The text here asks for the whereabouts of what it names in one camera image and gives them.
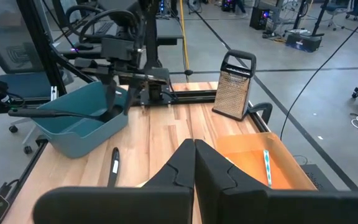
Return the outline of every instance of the grater handle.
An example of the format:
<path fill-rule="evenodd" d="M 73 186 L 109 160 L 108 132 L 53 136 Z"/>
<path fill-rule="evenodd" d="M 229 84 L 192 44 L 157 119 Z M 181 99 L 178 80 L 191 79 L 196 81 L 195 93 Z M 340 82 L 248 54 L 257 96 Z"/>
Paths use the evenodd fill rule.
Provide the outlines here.
<path fill-rule="evenodd" d="M 236 57 L 236 58 L 240 58 L 240 59 L 246 59 L 246 60 L 250 60 L 251 61 L 251 76 L 255 75 L 255 70 L 256 70 L 256 56 L 252 53 L 249 52 L 243 52 L 241 50 L 229 50 L 226 55 L 224 56 L 223 62 L 228 64 L 229 62 L 229 57 Z"/>

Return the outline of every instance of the black marker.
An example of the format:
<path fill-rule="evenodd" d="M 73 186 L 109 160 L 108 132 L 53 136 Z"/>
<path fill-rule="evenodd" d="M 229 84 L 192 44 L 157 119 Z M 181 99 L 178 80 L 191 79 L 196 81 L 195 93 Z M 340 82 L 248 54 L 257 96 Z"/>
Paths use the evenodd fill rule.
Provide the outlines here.
<path fill-rule="evenodd" d="M 114 187 L 116 185 L 117 176 L 118 176 L 118 166 L 119 166 L 119 151 L 118 148 L 115 147 L 112 150 L 110 176 L 109 176 L 109 183 L 107 184 L 107 187 Z"/>

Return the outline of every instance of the desk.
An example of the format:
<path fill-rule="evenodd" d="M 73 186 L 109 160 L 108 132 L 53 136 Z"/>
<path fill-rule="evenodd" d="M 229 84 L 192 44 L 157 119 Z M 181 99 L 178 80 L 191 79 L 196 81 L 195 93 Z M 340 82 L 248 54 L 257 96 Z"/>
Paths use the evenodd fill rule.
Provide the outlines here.
<path fill-rule="evenodd" d="M 113 25 L 106 34 L 115 35 L 117 25 Z M 72 34 L 68 37 L 74 43 L 78 42 L 78 36 Z M 157 19 L 157 41 L 159 45 L 176 45 L 177 39 L 182 39 L 183 34 L 179 23 L 174 19 Z M 79 50 L 80 57 L 99 59 L 101 53 L 101 44 L 93 44 L 92 50 Z M 75 59 L 78 57 L 77 52 L 71 50 L 71 45 L 66 38 L 62 38 L 56 49 L 59 53 L 63 54 L 68 59 Z"/>
<path fill-rule="evenodd" d="M 174 89 L 213 90 L 217 85 L 216 82 L 181 83 L 174 85 Z M 243 122 L 238 122 L 213 113 L 212 107 L 212 103 L 132 107 L 129 124 L 123 130 L 79 159 L 69 159 L 47 144 L 35 155 L 39 159 L 30 169 L 3 223 L 32 223 L 34 203 L 54 188 L 107 186 L 114 147 L 119 148 L 121 157 L 117 186 L 133 187 L 153 177 L 186 138 L 203 139 L 215 146 L 220 136 L 269 131 L 257 114 L 249 114 Z M 201 223 L 197 197 L 193 223 Z"/>

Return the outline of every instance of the office chair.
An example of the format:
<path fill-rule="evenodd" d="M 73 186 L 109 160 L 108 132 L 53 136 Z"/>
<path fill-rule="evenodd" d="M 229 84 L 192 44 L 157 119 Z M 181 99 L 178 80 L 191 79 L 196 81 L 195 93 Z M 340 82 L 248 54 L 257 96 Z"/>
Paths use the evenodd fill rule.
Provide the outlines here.
<path fill-rule="evenodd" d="M 328 21 L 328 27 L 333 26 L 333 31 L 336 30 L 337 27 L 340 27 L 341 29 L 345 29 L 344 26 L 337 25 L 334 21 L 334 17 L 339 14 L 344 14 L 347 12 L 347 4 L 343 4 L 343 1 L 336 1 L 336 2 L 330 2 L 327 4 L 326 12 L 332 17 L 328 20 L 325 20 L 323 22 Z"/>
<path fill-rule="evenodd" d="M 0 67 L 6 73 L 0 75 L 0 81 L 6 82 L 9 86 L 8 91 L 19 95 L 28 100 L 50 98 L 51 86 L 44 68 L 39 59 L 38 53 L 34 48 L 31 36 L 22 19 L 13 24 L 9 21 L 9 16 L 19 16 L 17 14 L 0 15 Z M 65 84 L 74 81 L 70 73 L 62 72 Z M 18 131 L 16 124 L 31 121 L 30 119 L 20 119 L 11 123 L 10 132 Z M 29 143 L 34 141 L 38 131 L 33 126 L 31 132 L 23 141 L 24 152 L 32 152 Z"/>

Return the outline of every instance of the concrete floor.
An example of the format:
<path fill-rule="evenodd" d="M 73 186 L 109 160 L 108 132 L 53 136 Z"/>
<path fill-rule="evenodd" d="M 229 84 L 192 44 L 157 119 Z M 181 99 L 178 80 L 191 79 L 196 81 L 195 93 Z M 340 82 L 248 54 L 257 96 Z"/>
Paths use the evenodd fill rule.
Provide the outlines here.
<path fill-rule="evenodd" d="M 318 13 L 319 4 L 315 4 L 308 14 L 308 20 L 303 22 L 303 27 L 312 30 L 315 23 L 312 19 Z M 345 20 L 344 15 L 338 16 L 336 21 L 347 29 L 333 31 L 322 23 L 319 32 L 324 32 L 325 36 L 321 48 L 317 52 L 306 53 L 262 39 L 261 31 L 249 27 L 249 17 L 235 19 L 212 4 L 203 5 L 201 16 L 230 48 L 257 56 L 259 82 L 253 83 L 250 100 L 253 103 L 266 101 L 273 104 L 273 115 L 268 126 L 278 135 L 285 118 L 283 110 L 289 109 L 310 76 L 358 25 L 358 21 Z M 219 66 L 227 48 L 199 16 L 185 14 L 185 19 L 190 68 L 195 71 L 190 81 L 217 81 Z M 54 38 L 60 35 L 53 23 L 51 30 Z M 159 48 L 160 60 L 171 72 L 183 71 L 181 50 L 181 43 Z M 172 75 L 172 81 L 185 82 L 185 76 Z M 68 89 L 71 91 L 84 84 L 76 78 L 73 84 L 68 85 Z M 288 121 L 283 135 L 283 142 L 293 155 L 305 156 L 309 164 L 317 164 L 339 190 L 349 188 L 310 142 L 316 142 L 358 186 L 358 130 L 351 125 L 352 117 L 349 116 L 349 113 L 358 114 L 358 99 L 351 98 L 355 86 L 358 86 L 358 33 L 309 84 L 291 111 L 296 120 L 293 121 L 298 124 Z M 5 181 L 20 177 L 31 158 L 22 152 L 21 145 L 31 124 L 19 126 L 19 132 L 12 134 L 7 128 L 14 120 L 6 114 L 0 114 L 0 186 Z M 309 141 L 305 139 L 305 132 L 299 125 L 310 134 Z M 296 159 L 300 164 L 305 162 L 300 157 Z"/>

